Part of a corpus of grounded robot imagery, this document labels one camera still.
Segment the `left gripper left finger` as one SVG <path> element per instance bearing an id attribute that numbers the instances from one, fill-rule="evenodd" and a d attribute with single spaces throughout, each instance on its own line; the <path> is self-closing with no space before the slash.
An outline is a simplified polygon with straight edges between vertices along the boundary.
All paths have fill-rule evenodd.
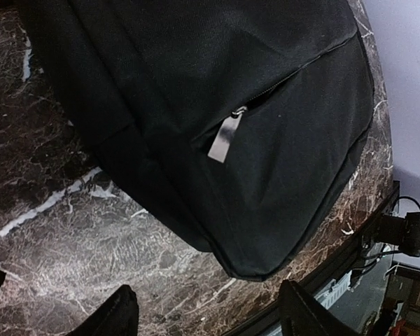
<path id="1" fill-rule="evenodd" d="M 137 336 L 139 306 L 137 295 L 127 284 L 120 286 L 70 336 Z"/>

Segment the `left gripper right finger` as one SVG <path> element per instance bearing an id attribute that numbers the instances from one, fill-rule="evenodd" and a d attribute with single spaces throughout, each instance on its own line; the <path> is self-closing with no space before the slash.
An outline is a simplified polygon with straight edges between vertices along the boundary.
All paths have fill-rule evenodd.
<path id="1" fill-rule="evenodd" d="M 335 318 L 296 281 L 282 282 L 278 296 L 282 335 L 357 336 Z"/>

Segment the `black student backpack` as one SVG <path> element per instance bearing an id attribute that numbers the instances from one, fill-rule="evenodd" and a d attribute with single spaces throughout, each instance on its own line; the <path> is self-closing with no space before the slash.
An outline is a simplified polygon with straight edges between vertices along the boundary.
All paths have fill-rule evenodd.
<path id="1" fill-rule="evenodd" d="M 0 215 L 91 164 L 245 281 L 304 248 L 361 161 L 374 83 L 347 1 L 0 1 Z"/>

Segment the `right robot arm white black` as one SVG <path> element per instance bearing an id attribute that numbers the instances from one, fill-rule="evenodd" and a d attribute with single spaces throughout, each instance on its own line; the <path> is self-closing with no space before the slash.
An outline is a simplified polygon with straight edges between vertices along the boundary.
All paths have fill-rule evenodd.
<path id="1" fill-rule="evenodd" d="M 391 214 L 380 214 L 371 240 L 374 243 L 383 243 L 396 246 L 396 250 L 382 251 L 374 255 L 363 254 L 363 260 L 377 260 L 384 256 L 405 254 L 409 257 L 420 257 L 420 203 L 413 197 L 399 196 L 391 205 L 393 211 L 400 200 L 413 202 L 418 212 L 407 212 L 405 217 Z"/>

